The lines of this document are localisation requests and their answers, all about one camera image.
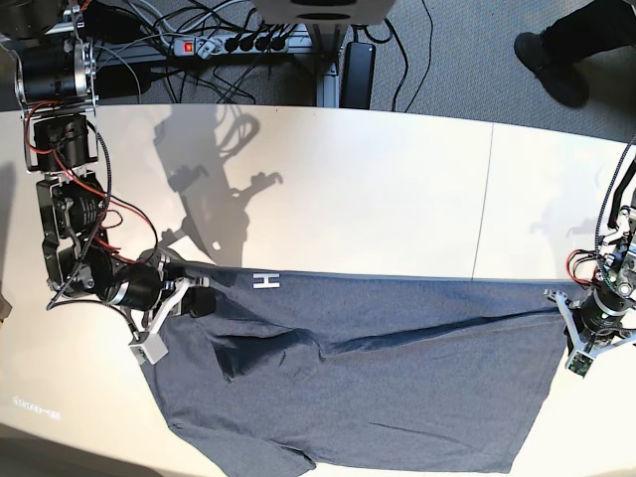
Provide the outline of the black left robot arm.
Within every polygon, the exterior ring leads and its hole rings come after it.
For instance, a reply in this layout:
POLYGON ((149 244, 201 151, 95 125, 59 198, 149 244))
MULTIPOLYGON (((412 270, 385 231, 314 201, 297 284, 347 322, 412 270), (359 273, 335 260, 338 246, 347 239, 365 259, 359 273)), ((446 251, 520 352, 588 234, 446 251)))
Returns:
POLYGON ((557 306, 567 337, 565 367, 585 377, 602 354, 635 343, 635 329, 623 325, 635 309, 635 203, 623 196, 635 180, 635 162, 623 163, 635 145, 625 146, 605 193, 594 229, 594 249, 573 251, 566 259, 569 278, 585 291, 581 300, 565 292, 544 292, 557 306))

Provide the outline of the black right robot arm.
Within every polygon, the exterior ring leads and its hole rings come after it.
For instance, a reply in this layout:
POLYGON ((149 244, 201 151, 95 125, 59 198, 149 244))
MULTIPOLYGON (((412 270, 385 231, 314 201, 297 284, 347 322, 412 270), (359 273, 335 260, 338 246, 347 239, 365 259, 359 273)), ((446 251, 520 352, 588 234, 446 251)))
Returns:
POLYGON ((108 240, 108 213, 138 207, 116 198, 91 165, 109 156, 96 124, 93 44, 78 33, 58 33, 17 44, 15 89, 22 109, 26 167, 36 185, 43 256, 53 292, 48 308, 97 304, 121 315, 129 348, 141 364, 157 364, 168 348, 160 336, 174 316, 208 314, 211 281, 176 252, 153 246, 128 259, 108 240))

